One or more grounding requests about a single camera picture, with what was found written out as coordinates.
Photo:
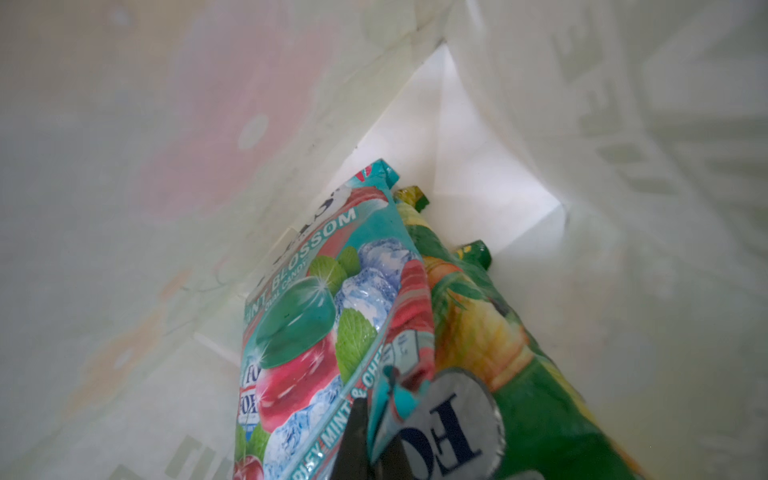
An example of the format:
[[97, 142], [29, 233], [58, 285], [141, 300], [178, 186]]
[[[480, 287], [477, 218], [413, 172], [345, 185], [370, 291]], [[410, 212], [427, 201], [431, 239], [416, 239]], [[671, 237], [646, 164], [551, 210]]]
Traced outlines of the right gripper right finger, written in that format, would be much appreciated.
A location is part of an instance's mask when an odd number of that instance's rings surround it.
[[413, 473], [400, 435], [387, 445], [374, 464], [375, 480], [412, 480]]

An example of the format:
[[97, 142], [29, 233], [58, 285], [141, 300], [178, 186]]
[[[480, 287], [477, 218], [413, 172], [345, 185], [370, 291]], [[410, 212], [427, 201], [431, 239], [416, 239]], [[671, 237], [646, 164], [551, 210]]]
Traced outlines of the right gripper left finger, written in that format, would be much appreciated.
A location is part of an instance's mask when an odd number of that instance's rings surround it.
[[369, 478], [367, 431], [368, 401], [366, 398], [357, 398], [351, 405], [351, 412], [330, 480], [367, 480]]

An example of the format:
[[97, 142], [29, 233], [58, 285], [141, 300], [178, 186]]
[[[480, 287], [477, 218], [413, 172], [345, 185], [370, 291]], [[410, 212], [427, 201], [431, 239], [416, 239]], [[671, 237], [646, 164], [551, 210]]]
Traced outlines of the green candy bag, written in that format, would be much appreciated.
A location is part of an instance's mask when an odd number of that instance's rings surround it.
[[419, 190], [395, 197], [425, 262], [436, 365], [478, 376], [500, 409], [506, 447], [499, 478], [643, 478], [495, 288], [486, 245], [477, 241], [450, 251], [421, 215], [427, 200]]

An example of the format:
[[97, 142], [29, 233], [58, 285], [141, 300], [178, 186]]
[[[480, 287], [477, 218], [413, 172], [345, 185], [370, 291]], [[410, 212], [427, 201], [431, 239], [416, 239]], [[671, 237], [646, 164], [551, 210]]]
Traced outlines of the white paper bag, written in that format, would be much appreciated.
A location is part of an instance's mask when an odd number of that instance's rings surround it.
[[763, 1], [5, 1], [1, 475], [227, 479], [248, 294], [384, 159], [654, 479], [767, 475]]

